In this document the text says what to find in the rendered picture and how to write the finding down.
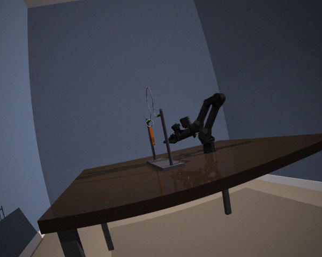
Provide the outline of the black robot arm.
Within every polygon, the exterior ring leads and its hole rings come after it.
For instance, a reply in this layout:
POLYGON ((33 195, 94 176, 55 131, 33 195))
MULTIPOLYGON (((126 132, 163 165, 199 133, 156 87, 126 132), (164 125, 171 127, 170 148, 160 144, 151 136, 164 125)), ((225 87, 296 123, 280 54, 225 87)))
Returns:
MULTIPOLYGON (((197 135, 196 133, 199 132, 198 138, 200 142, 204 144, 203 145, 204 153, 217 152, 217 150, 215 150, 215 147, 214 147, 215 138, 212 136, 212 127, 216 119, 216 116, 219 112, 219 108, 223 105, 225 100, 226 98, 224 94, 215 93, 213 96, 203 101, 202 109, 197 119, 193 123, 191 123, 189 116, 180 119, 180 122, 183 128, 185 128, 185 131, 188 137, 193 136, 193 138, 195 138, 197 135), (209 111, 211 104, 212 104, 211 111, 209 113, 209 116, 207 118, 207 121, 204 127, 204 120, 209 111)), ((180 124, 176 123, 171 128, 174 130, 174 132, 176 131, 182 132, 182 130, 180 129, 180 124)))

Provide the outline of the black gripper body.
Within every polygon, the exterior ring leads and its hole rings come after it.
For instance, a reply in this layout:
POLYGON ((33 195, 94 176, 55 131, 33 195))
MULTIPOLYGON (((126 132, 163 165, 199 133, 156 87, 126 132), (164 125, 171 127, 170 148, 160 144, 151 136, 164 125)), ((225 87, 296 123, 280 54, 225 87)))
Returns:
POLYGON ((182 130, 182 132, 176 131, 174 133, 175 133, 174 136, 175 136, 175 139, 176 139, 175 143, 177 143, 178 141, 181 141, 183 139, 188 138, 188 135, 187 135, 185 130, 182 130))

